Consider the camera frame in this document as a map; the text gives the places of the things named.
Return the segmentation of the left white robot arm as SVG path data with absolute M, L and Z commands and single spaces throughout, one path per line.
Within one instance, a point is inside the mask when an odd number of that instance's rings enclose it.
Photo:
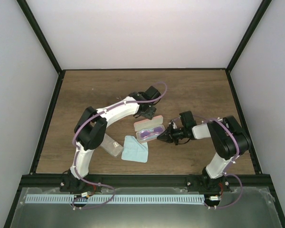
M 104 184 L 91 183 L 85 177 L 89 174 L 89 164 L 95 149 L 104 141 L 107 127 L 130 115 L 152 119 L 156 112 L 155 105 L 166 92 L 167 87 L 160 93 L 154 86 L 150 86 L 145 92 L 132 92 L 107 107 L 86 108 L 74 128 L 72 144 L 76 152 L 70 169 L 63 175 L 60 191 L 83 192 L 93 185 L 104 187 Z

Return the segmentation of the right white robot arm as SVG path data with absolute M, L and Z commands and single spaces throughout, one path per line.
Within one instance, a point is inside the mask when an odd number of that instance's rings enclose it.
M 198 183 L 204 190 L 214 191 L 222 185 L 229 166 L 251 148 L 251 139 L 232 115 L 206 120 L 201 124 L 196 123 L 191 111 L 180 113 L 179 116 L 182 127 L 176 127 L 175 121 L 171 120 L 168 128 L 157 139 L 179 145 L 183 139 L 190 141 L 210 138 L 216 152 L 211 162 L 204 167 Z

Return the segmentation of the pink glasses case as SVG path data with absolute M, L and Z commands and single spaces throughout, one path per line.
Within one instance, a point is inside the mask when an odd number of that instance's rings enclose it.
M 149 119 L 141 120 L 141 121 L 135 122 L 133 124 L 133 126 L 134 126 L 134 131 L 136 132 L 136 139 L 137 139 L 137 141 L 139 143 L 145 143 L 145 142 L 148 142 L 148 141 L 152 141 L 152 140 L 157 139 L 157 136 L 153 136 L 153 137 L 151 137 L 149 139 L 141 140 L 141 139 L 139 139 L 137 137 L 137 133 L 140 130 L 143 130 L 143 129 L 150 129 L 150 128 L 154 128 L 154 127 L 157 127 L 157 126 L 164 127 L 164 125 L 163 125 L 163 116 L 162 115 L 158 115 L 158 116 L 153 117 L 151 120 L 149 120 Z

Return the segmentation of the purple sunglasses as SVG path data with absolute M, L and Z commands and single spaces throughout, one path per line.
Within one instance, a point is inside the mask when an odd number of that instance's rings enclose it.
M 164 131 L 165 131 L 165 128 L 162 126 L 157 126 L 157 127 L 150 128 L 150 129 L 143 129 L 137 133 L 137 137 L 141 140 L 149 139 L 153 136 L 160 135 Z

